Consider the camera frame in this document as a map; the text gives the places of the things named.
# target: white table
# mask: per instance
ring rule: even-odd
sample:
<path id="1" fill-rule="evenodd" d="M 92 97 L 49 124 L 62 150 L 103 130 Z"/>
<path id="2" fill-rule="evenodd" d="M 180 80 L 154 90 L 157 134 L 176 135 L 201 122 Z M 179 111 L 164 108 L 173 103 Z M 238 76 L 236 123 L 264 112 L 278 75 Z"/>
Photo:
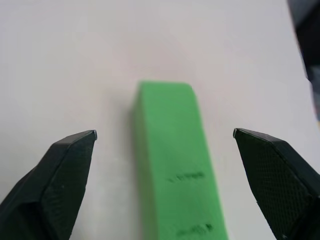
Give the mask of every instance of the white table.
<path id="1" fill-rule="evenodd" d="M 140 240 L 130 134 L 139 79 L 198 97 L 230 240 L 275 239 L 236 127 L 320 172 L 320 135 L 285 0 L 0 0 L 0 200 L 55 141 L 96 129 L 71 240 Z"/>

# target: textured black surface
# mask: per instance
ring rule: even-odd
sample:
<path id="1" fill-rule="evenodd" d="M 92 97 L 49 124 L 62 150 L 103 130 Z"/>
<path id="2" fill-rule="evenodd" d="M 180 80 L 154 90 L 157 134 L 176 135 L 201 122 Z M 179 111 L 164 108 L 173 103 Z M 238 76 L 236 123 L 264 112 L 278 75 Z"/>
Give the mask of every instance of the textured black surface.
<path id="1" fill-rule="evenodd" d="M 319 227 L 314 223 L 320 213 L 319 175 L 283 140 L 245 129 L 235 129 L 234 137 L 251 191 L 275 237 L 314 239 L 309 226 Z"/>
<path id="2" fill-rule="evenodd" d="M 54 143 L 0 205 L 1 240 L 67 240 L 85 193 L 96 131 Z"/>

